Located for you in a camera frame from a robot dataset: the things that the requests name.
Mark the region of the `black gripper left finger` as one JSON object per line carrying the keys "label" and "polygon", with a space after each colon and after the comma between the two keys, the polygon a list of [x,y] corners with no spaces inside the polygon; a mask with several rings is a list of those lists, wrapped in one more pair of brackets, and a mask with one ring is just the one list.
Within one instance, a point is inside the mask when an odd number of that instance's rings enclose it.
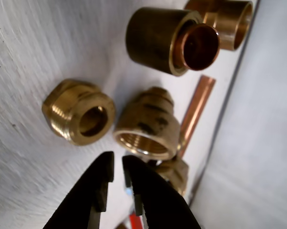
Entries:
{"label": "black gripper left finger", "polygon": [[114,153],[101,153],[82,174],[45,224],[45,229],[98,229],[114,179]]}

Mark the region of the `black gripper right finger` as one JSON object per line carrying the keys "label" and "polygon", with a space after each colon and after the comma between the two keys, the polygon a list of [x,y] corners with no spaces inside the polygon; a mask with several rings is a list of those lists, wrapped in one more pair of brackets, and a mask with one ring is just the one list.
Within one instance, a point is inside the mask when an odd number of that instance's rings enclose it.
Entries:
{"label": "black gripper right finger", "polygon": [[151,167],[136,156],[122,158],[125,183],[133,191],[136,215],[149,229],[198,229],[184,198]]}

